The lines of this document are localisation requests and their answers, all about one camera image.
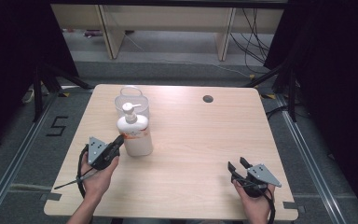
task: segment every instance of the forearm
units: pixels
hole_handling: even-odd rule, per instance
[[[68,220],[68,224],[88,224],[94,214],[95,208],[101,201],[101,197],[87,196]]]

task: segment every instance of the clear plastic bottle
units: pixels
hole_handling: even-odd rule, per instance
[[[145,156],[153,151],[149,120],[143,115],[136,115],[131,103],[123,105],[125,117],[117,121],[120,134],[124,135],[124,146],[130,156]]]

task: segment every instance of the dark wall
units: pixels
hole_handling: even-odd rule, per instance
[[[358,197],[358,1],[325,2],[318,15],[323,22],[296,77],[311,115]],[[282,21],[286,27],[295,14]],[[279,49],[273,55],[284,53]]]
[[[21,105],[41,62],[77,76],[49,4],[0,0],[0,131]]]

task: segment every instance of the gray floor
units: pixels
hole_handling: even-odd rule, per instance
[[[261,63],[246,57],[230,41],[227,59],[219,62],[213,34],[178,32],[134,32],[125,38],[115,60],[108,58],[102,37],[87,38],[81,30],[63,35],[71,50],[80,77],[89,83],[134,83],[240,86],[249,82],[249,76],[266,72]],[[272,35],[260,38],[269,45]],[[258,48],[252,48],[260,57]],[[200,75],[194,79],[191,74]],[[61,80],[62,85],[71,83]],[[261,94],[271,93],[273,80],[260,84]],[[64,223],[67,217],[49,217],[43,212],[43,196],[49,193],[61,168],[66,149],[75,134],[78,122],[87,106],[91,92],[78,88],[70,90],[68,97],[54,97],[46,118],[41,123],[35,140],[30,145],[19,171],[16,173],[6,197],[0,204],[0,223]],[[45,96],[45,102],[53,97]],[[278,107],[274,99],[262,99],[266,111]],[[0,180],[16,156],[28,130],[34,125],[33,104],[21,107],[0,134]],[[337,164],[326,155],[328,148],[303,106],[296,108],[297,125],[321,170],[326,185],[331,189],[347,223],[358,223],[358,201]],[[51,124],[58,116],[59,125],[65,126],[61,136]],[[322,197],[315,187],[303,157],[299,153],[281,112],[269,119],[277,148],[280,152],[290,187],[299,209],[295,223],[335,223],[328,213]],[[96,217],[94,223],[110,223],[108,217]]]

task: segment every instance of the human hand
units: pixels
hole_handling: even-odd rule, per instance
[[[249,219],[252,224],[266,224],[269,219],[269,202],[265,197],[252,198],[250,197],[242,185],[237,181],[232,181],[235,189],[241,197],[243,211],[246,217]],[[275,186],[268,184],[268,189],[266,190],[266,195],[271,199],[274,195]]]
[[[87,163],[88,152],[83,155],[81,162],[81,174],[85,174],[91,166]],[[114,157],[112,163],[105,169],[99,171],[97,174],[83,180],[83,186],[86,191],[86,197],[99,199],[103,197],[104,193],[109,189],[112,173],[118,165],[118,156]]]

